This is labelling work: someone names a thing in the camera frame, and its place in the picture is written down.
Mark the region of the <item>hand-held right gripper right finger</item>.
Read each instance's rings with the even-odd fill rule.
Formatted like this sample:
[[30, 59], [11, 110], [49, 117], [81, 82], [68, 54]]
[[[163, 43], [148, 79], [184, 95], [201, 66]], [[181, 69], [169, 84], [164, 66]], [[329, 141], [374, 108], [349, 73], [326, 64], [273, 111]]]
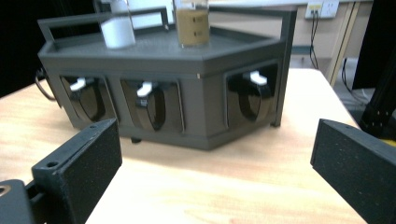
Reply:
[[368, 224], [396, 224], [396, 147], [322, 119], [310, 163]]

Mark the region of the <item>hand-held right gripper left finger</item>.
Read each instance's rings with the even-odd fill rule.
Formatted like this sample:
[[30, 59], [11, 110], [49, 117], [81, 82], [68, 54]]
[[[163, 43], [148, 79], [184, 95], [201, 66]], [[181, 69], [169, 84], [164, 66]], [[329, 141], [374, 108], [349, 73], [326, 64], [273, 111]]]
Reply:
[[118, 123], [89, 125], [32, 167], [38, 224], [84, 224], [122, 165]]

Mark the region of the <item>dark grey spice rack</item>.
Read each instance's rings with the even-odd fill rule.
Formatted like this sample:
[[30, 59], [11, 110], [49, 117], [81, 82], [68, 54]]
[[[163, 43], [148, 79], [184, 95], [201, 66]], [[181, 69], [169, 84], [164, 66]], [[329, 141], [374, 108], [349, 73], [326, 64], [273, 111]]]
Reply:
[[[99, 77], [106, 80], [119, 133], [133, 141], [158, 142], [183, 147], [212, 149], [261, 126], [281, 122], [296, 21], [292, 8], [264, 9], [212, 7], [212, 14], [229, 18], [247, 15], [263, 24], [280, 21], [280, 35], [256, 35], [235, 28], [211, 26], [210, 41], [201, 47], [182, 48], [177, 43], [175, 25], [168, 21], [139, 28], [136, 43], [127, 49], [108, 49], [99, 33], [55, 39], [54, 28], [99, 23], [107, 13], [44, 19], [39, 27], [46, 43], [38, 56], [58, 105], [72, 125], [83, 129], [94, 122], [78, 118], [64, 89], [61, 77]], [[244, 67], [277, 65], [276, 113], [271, 120], [240, 128], [226, 121], [224, 75]], [[180, 94], [184, 131], [148, 132], [136, 128], [120, 84], [122, 79], [176, 82]]]

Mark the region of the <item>glass jar with white powder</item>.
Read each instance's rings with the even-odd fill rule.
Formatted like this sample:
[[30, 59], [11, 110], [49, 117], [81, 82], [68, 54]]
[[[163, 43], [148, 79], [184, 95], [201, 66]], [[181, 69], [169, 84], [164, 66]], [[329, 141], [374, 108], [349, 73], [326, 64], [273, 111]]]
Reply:
[[129, 0], [102, 0], [103, 12], [110, 17], [101, 22], [101, 31], [109, 49], [124, 49], [135, 44]]

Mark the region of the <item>glass jar with brown powder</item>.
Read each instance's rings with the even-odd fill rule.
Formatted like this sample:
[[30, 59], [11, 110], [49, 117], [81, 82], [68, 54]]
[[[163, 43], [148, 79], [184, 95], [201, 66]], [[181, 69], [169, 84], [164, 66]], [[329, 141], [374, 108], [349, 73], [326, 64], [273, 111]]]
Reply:
[[173, 0], [178, 43], [182, 48], [209, 42], [208, 0]]

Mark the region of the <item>black metal stand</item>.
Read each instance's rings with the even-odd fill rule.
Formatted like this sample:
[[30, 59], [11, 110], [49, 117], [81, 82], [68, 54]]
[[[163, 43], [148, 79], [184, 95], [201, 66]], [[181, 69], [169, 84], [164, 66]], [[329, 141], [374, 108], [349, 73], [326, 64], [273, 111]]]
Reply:
[[396, 142], [396, 47], [390, 54], [382, 77], [375, 87], [371, 101], [366, 106], [359, 125], [366, 133]]

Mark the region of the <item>black spice drawer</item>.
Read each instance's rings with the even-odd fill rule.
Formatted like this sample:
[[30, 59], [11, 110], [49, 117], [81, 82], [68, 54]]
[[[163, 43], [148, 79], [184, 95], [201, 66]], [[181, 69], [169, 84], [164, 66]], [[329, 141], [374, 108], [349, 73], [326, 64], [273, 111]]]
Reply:
[[148, 132], [184, 131], [176, 82], [122, 79], [120, 84], [136, 128]]
[[224, 75], [229, 128], [267, 122], [276, 113], [277, 65], [244, 67]]
[[116, 117], [106, 80], [99, 77], [61, 77], [79, 119], [97, 122]]

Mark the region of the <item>white wall socket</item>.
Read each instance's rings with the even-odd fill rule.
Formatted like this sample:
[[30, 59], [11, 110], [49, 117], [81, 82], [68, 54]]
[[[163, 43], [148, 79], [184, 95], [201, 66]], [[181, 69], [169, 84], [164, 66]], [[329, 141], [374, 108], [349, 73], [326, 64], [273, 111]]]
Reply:
[[307, 19], [332, 19], [336, 16], [339, 0], [309, 2], [306, 7]]

